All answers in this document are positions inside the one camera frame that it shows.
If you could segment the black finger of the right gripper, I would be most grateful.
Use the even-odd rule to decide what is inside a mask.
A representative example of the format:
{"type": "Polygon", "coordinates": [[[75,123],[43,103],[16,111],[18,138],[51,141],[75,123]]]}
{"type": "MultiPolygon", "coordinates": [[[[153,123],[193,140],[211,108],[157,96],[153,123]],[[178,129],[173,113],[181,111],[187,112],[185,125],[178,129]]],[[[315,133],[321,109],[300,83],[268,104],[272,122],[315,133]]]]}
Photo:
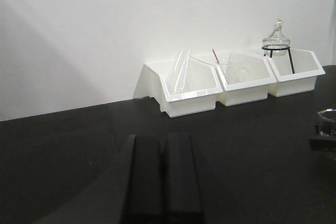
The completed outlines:
{"type": "Polygon", "coordinates": [[[310,149],[335,160],[335,136],[314,136],[309,139],[310,149]]]}

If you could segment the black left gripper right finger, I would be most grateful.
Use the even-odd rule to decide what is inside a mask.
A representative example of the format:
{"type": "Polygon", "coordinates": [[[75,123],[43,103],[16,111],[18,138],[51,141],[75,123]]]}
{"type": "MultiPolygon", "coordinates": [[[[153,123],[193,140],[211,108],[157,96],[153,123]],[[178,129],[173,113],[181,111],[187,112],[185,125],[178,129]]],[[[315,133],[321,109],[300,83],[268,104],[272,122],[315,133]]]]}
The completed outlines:
{"type": "Polygon", "coordinates": [[[166,223],[204,223],[189,134],[170,134],[163,149],[163,209],[166,223]]]}

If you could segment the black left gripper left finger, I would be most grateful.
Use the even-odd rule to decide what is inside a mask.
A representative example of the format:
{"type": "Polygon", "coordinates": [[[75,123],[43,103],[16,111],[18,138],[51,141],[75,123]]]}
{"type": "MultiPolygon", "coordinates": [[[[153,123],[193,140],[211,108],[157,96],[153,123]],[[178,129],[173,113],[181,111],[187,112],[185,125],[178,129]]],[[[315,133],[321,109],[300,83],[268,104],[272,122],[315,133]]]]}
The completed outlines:
{"type": "Polygon", "coordinates": [[[134,137],[123,222],[164,222],[162,151],[153,136],[134,137]]]}

